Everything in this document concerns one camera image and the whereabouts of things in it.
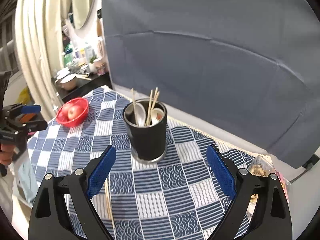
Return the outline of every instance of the curtain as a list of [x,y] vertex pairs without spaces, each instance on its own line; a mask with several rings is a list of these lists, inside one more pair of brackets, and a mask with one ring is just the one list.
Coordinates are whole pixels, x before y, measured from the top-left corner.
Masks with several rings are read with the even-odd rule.
[[63,68],[60,0],[18,0],[15,35],[21,68],[46,121],[62,105],[51,76]]

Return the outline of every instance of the tablecloth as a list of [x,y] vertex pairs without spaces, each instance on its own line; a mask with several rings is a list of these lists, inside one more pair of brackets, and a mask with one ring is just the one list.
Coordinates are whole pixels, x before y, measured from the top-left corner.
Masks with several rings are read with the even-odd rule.
[[[46,173],[63,176],[84,168],[111,144],[117,151],[108,176],[115,228],[107,215],[104,187],[92,203],[115,240],[207,239],[231,202],[208,165],[207,147],[215,144],[238,167],[246,168],[253,157],[169,117],[166,157],[157,164],[138,163],[131,156],[122,119],[129,100],[107,86],[84,97],[90,105],[84,123],[69,129],[52,120],[47,130],[29,140],[28,153],[38,184]],[[85,237],[72,199],[65,195],[65,200],[75,232]],[[244,234],[248,226],[245,215],[236,236]]]

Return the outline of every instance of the white spoon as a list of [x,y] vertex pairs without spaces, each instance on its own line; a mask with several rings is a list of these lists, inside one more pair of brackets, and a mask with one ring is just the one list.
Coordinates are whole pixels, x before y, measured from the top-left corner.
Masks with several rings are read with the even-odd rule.
[[135,114],[137,117],[137,125],[144,126],[146,122],[146,110],[144,109],[143,105],[140,103],[136,103]]
[[154,108],[151,112],[152,125],[159,123],[163,117],[164,111],[162,111],[160,108]]

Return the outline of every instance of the human hand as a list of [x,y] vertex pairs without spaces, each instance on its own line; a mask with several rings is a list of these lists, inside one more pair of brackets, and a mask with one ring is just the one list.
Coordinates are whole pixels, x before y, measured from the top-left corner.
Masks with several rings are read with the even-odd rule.
[[8,166],[12,162],[14,145],[1,144],[0,163]]

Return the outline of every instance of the bowl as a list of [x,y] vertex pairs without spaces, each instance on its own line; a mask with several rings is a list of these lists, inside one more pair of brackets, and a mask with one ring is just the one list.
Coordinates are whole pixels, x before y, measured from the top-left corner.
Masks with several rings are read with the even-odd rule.
[[66,76],[68,76],[70,73],[70,71],[68,71],[68,70],[67,71],[60,70],[60,71],[61,72],[57,76],[56,81],[54,83],[54,85],[56,85],[56,86],[60,85],[61,80],[64,79]]
[[61,80],[60,86],[67,91],[73,90],[77,86],[77,75],[70,74],[66,76]]
[[84,111],[77,118],[75,118],[73,120],[65,121],[65,120],[62,120],[59,118],[59,114],[61,113],[61,110],[63,108],[63,106],[62,106],[62,107],[60,107],[60,109],[57,113],[57,116],[56,116],[57,122],[62,124],[63,126],[66,126],[66,127],[75,127],[75,126],[83,123],[84,120],[87,118],[88,112],[89,112],[88,100],[85,98],[74,98],[74,99],[71,99],[70,101],[68,101],[67,103],[74,103],[74,105],[81,106],[84,109]]
[[57,72],[57,76],[59,76],[60,74],[62,74],[63,72],[67,72],[67,71],[69,71],[69,69],[67,68],[67,67],[65,67],[65,68],[63,68],[62,70],[59,70],[58,72]]

